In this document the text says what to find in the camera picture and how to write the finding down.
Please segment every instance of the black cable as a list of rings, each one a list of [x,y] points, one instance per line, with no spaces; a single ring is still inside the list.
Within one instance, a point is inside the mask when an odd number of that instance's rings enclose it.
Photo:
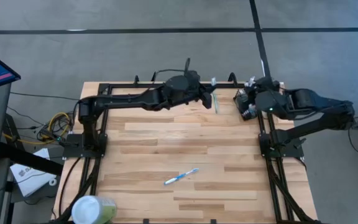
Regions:
[[[57,216],[56,216],[55,212],[53,211],[53,207],[52,207],[52,215],[53,215],[54,220],[57,219]]]
[[[31,127],[28,127],[28,128],[16,128],[17,130],[35,130],[37,128],[40,128],[42,126],[31,126]]]
[[[63,194],[65,192],[65,187],[66,187],[66,184],[67,184],[67,181],[68,181],[68,178],[70,177],[70,174],[71,172],[73,171],[75,165],[77,164],[78,161],[80,161],[80,157],[74,162],[74,164],[71,166],[70,170],[68,171],[67,173],[67,176],[66,176],[66,179],[63,183],[63,186],[62,186],[62,191],[60,192],[60,199],[59,199],[59,208],[58,208],[58,213],[59,213],[59,217],[62,215],[62,201],[63,201]]]
[[[20,115],[20,116],[23,116],[23,117],[25,117],[25,118],[29,118],[29,119],[31,119],[32,121],[34,121],[35,123],[44,125],[43,123],[32,119],[30,116],[27,116],[27,115],[24,115],[24,114],[20,114],[19,112],[17,112],[17,110],[15,110],[15,109],[13,109],[13,108],[11,108],[11,107],[9,107],[9,106],[7,106],[7,107],[8,107],[9,109],[13,110],[15,113],[17,113],[17,114]]]
[[[44,198],[54,198],[54,197],[56,197],[56,195],[55,196],[44,196],[44,197],[42,197],[42,198],[39,198],[36,202],[34,202],[34,203],[31,203],[31,202],[27,202],[27,201],[23,201],[24,203],[26,203],[26,204],[28,204],[28,205],[37,205],[42,199],[44,199]]]
[[[88,176],[87,180],[85,181],[84,185],[82,186],[82,188],[80,189],[80,191],[75,195],[73,201],[70,203],[70,205],[65,209],[65,211],[63,212],[63,214],[61,216],[59,216],[57,218],[57,221],[54,223],[61,223],[61,222],[67,222],[68,219],[71,216],[71,210],[73,209],[74,203],[82,196],[84,196],[84,194],[86,193],[86,191],[89,189],[89,187],[91,186],[91,184],[94,181],[98,181],[96,178],[96,173],[98,171],[98,166],[93,166],[92,171],[90,173],[90,175]]]
[[[300,157],[295,157],[295,159],[296,159],[297,161],[299,161],[299,162],[305,167],[305,170],[306,170],[306,171],[308,170],[308,168],[307,168],[305,162],[303,162],[303,160],[302,160]]]
[[[354,147],[354,144],[353,144],[353,142],[352,142],[351,129],[350,129],[350,128],[349,128],[349,130],[347,130],[347,137],[349,137],[349,142],[350,142],[352,148],[358,153],[358,150],[356,149],[356,147]]]
[[[11,92],[11,94],[22,95],[22,96],[35,96],[35,97],[46,97],[46,98],[58,98],[58,99],[76,100],[76,101],[78,101],[78,99],[69,98],[69,97],[64,97],[64,96],[35,95],[35,94],[15,93],[15,92]]]

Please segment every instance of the metal bracket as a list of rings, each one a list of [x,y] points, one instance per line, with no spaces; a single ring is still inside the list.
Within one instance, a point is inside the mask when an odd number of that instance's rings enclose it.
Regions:
[[[137,87],[138,83],[139,83],[139,77],[137,75],[135,75],[135,81],[134,81],[135,87]]]
[[[156,72],[153,73],[153,76],[152,76],[151,81],[152,81],[152,82],[155,82],[155,78],[156,78]]]
[[[280,157],[303,157],[302,143],[305,139],[292,139],[289,143],[283,146],[272,147],[270,143],[269,134],[259,135],[260,153],[264,157],[268,158],[280,158]]]
[[[233,72],[230,73],[229,78],[227,79],[227,81],[228,81],[228,82],[233,81],[233,83],[234,83],[235,85],[237,85],[237,77],[236,77],[236,74],[234,74]]]
[[[83,135],[82,134],[69,134],[66,142],[70,142],[70,145],[65,146],[63,157],[66,158],[99,158],[103,157],[106,152],[107,146],[107,134],[99,135],[99,146],[98,150],[87,150],[83,147]]]
[[[98,88],[98,95],[102,95],[109,88],[110,84],[100,83]]]

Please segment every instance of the wire bundle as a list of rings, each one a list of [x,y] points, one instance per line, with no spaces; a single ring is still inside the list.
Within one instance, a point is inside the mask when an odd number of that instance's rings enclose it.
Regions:
[[[64,134],[68,132],[68,128],[73,125],[73,113],[68,112],[59,112],[53,116],[53,118],[46,122],[45,124],[40,123],[40,126],[33,126],[29,128],[21,128],[21,129],[39,129],[36,140],[40,142],[27,141],[23,139],[16,139],[15,136],[10,136],[4,134],[5,138],[11,139],[13,141],[20,141],[27,144],[35,144],[35,145],[43,145],[43,144],[51,144],[55,141],[59,141]]]

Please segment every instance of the floor tile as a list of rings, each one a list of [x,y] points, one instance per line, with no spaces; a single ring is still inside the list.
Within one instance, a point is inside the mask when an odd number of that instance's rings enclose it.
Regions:
[[[358,1],[256,0],[261,26],[358,27]]]
[[[241,0],[0,0],[0,29],[253,27]]]

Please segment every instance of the yellow cable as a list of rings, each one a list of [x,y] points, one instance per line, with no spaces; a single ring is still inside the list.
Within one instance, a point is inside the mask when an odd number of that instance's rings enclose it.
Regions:
[[[9,138],[9,139],[13,139],[12,136],[9,136],[7,134],[4,134],[5,138]],[[19,142],[23,142],[23,143],[27,143],[27,144],[49,144],[51,142],[54,142],[55,140],[51,140],[51,141],[47,141],[47,142],[31,142],[31,141],[26,141],[26,140],[22,140],[22,139],[18,139]]]
[[[49,125],[48,125],[48,131],[51,131],[50,128],[51,128],[51,126],[52,126],[52,123],[53,123],[54,119],[55,119],[58,115],[64,115],[64,116],[66,116],[67,120],[70,120],[70,117],[69,117],[66,113],[64,113],[64,112],[59,112],[59,113],[55,114],[55,116],[53,116],[53,118],[50,120]],[[66,125],[65,129],[64,129],[63,132],[60,134],[60,136],[62,136],[64,133],[66,133],[67,128],[68,128],[68,125]],[[13,139],[12,136],[9,136],[9,135],[7,135],[7,134],[4,134],[4,136],[5,136],[5,138]],[[47,142],[32,142],[32,141],[26,141],[26,140],[18,139],[18,141],[19,141],[19,142],[23,142],[23,143],[27,143],[27,144],[37,144],[37,145],[40,144],[40,145],[42,145],[42,144],[52,143],[52,142],[54,142],[55,140],[50,140],[50,141],[47,141]]]

